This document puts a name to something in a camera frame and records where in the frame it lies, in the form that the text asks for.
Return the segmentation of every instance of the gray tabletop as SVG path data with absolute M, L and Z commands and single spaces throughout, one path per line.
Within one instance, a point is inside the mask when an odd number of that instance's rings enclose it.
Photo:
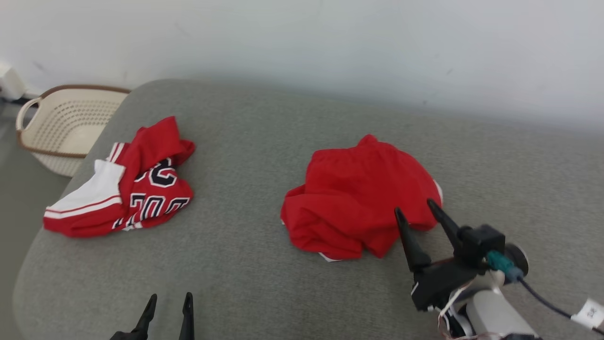
M 113 142 L 170 115 L 197 144 L 178 169 L 194 200 L 152 229 L 92 239 L 41 230 L 14 292 L 27 339 L 109 339 L 134 327 L 153 293 L 150 339 L 177 339 L 186 292 L 198 339 L 439 339 L 436 314 L 411 302 L 399 243 L 381 260 L 327 263 L 293 247 L 280 223 L 313 151 L 368 133 L 415 156 L 459 223 L 489 223 L 520 244 L 543 296 L 572 313 L 588 296 L 604 302 L 601 138 L 161 80 L 126 98 L 66 193 Z M 418 236 L 433 258 L 450 256 L 442 230 Z M 596 338 L 520 286 L 504 293 L 545 339 Z

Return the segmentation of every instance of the teal cable connector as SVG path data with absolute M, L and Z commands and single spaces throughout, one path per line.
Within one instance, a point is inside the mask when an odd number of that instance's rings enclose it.
M 518 282 L 518 280 L 524 278 L 524 273 L 520 268 L 516 267 L 514 262 L 498 251 L 491 250 L 488 252 L 487 260 L 491 268 L 502 271 L 511 282 Z

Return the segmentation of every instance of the folded clothing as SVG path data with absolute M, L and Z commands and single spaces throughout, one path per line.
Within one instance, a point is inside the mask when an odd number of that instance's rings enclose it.
M 367 135 L 349 149 L 316 151 L 306 183 L 290 190 L 281 220 L 291 242 L 329 260 L 384 257 L 398 239 L 394 209 L 417 230 L 436 225 L 426 200 L 442 204 L 436 182 L 412 156 Z
M 195 150 L 181 140 L 174 117 L 138 130 L 132 143 L 115 143 L 96 160 L 94 175 L 44 212 L 44 228 L 93 237 L 166 222 L 193 198 L 175 167 Z

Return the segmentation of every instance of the white power outlet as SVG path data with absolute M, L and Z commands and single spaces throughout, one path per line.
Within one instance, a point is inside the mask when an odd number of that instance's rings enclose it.
M 21 98 L 25 94 L 25 84 L 14 68 L 0 62 L 0 97 L 8 100 Z

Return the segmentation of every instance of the beige plastic basket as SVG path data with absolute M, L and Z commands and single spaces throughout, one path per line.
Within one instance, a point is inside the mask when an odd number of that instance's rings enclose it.
M 73 177 L 129 90 L 63 85 L 27 102 L 17 115 L 17 140 L 51 171 Z M 27 127 L 27 109 L 38 104 Z

